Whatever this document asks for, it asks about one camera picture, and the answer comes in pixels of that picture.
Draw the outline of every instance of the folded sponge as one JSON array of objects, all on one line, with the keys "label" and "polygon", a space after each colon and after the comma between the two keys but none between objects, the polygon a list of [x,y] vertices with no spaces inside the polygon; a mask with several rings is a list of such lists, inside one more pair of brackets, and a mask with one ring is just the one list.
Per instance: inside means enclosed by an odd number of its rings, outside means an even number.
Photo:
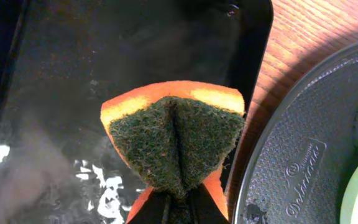
[{"label": "folded sponge", "polygon": [[125,163],[154,190],[181,202],[235,147],[243,113],[237,90],[175,81],[105,102],[101,121]]}]

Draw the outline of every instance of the black tray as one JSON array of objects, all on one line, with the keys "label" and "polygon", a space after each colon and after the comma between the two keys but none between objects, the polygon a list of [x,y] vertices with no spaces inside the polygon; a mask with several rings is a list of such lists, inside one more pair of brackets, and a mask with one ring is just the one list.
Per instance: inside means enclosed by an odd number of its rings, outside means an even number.
[{"label": "black tray", "polygon": [[339,223],[358,166],[358,44],[289,92],[248,163],[234,223]]},{"label": "black tray", "polygon": [[195,80],[239,89],[248,108],[271,23],[268,0],[26,1],[0,84],[0,222],[124,222],[145,185],[101,104]]}]

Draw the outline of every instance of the wet surface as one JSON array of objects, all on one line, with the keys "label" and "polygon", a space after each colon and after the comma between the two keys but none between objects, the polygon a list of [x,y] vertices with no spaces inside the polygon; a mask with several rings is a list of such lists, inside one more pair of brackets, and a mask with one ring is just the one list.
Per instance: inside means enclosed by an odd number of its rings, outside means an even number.
[{"label": "wet surface", "polygon": [[0,223],[124,223],[145,185],[109,142],[101,104],[155,82],[229,81],[237,7],[189,4],[30,4],[0,108]]}]

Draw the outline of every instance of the baking tray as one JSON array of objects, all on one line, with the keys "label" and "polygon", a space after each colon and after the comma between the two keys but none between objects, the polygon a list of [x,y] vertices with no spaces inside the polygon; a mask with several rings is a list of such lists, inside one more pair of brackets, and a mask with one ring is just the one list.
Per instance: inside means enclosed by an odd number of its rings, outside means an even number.
[{"label": "baking tray", "polygon": [[25,1],[0,81],[0,223],[124,223],[145,185],[101,104],[194,80],[248,108],[271,19],[270,1]]},{"label": "baking tray", "polygon": [[358,44],[305,75],[250,157],[234,223],[339,223],[358,166]]}]

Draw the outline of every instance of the wooden surface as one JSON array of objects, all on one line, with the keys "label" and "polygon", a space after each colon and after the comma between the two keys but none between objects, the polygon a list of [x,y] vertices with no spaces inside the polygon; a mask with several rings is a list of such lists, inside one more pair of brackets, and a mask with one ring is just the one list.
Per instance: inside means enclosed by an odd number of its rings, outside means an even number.
[{"label": "wooden surface", "polygon": [[[238,161],[244,161],[289,89],[308,70],[358,41],[358,0],[272,0],[274,22],[246,122]],[[229,210],[237,200],[244,165],[236,164]]]}]

